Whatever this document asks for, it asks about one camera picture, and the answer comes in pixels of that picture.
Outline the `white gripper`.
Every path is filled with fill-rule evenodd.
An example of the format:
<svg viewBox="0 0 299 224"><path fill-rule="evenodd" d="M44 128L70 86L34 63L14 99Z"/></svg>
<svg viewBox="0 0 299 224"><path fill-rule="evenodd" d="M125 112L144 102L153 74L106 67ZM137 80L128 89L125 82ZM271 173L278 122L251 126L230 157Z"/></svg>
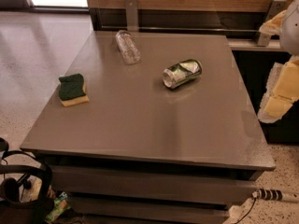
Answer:
<svg viewBox="0 0 299 224"><path fill-rule="evenodd" d="M280 46L291 55L299 54L299 0L293 0L287 10L264 22L259 32L279 35ZM274 63L270 70L266 92L260 102L258 120L274 123L299 100L299 61Z"/></svg>

